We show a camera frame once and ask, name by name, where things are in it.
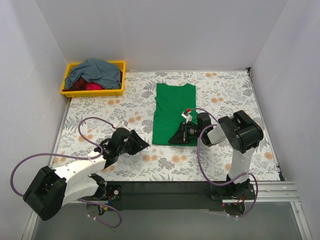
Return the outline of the green t-shirt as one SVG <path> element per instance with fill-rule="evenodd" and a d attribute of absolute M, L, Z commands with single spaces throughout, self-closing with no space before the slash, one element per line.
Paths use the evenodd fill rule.
<path fill-rule="evenodd" d="M 155 101 L 152 143 L 170 146 L 169 140 L 186 120 L 182 113 L 196 107 L 196 87 L 189 83 L 182 86 L 158 83 Z"/>

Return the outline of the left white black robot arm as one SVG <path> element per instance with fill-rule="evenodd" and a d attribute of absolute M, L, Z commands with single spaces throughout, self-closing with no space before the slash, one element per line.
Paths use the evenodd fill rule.
<path fill-rule="evenodd" d="M 23 195 L 24 202 L 43 220 L 55 216 L 62 206 L 92 197 L 103 199 L 107 181 L 97 175 L 113 165 L 123 154 L 135 155 L 149 147 L 135 130 L 119 127 L 103 140 L 84 160 L 57 168 L 42 167 Z"/>

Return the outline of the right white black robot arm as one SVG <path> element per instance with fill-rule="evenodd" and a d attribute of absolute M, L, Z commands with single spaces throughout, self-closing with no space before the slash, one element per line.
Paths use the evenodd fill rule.
<path fill-rule="evenodd" d="M 196 123 L 191 121 L 191 110 L 182 113 L 184 122 L 169 139 L 170 144 L 186 145 L 197 140 L 207 147 L 227 140 L 232 147 L 231 168 L 226 180 L 221 183 L 209 181 L 209 193 L 214 200 L 253 199 L 256 194 L 249 175 L 253 153 L 264 138 L 262 128 L 244 111 L 235 112 L 232 116 L 219 118 L 216 124 L 211 122 L 211 114 L 201 110 L 196 116 Z"/>

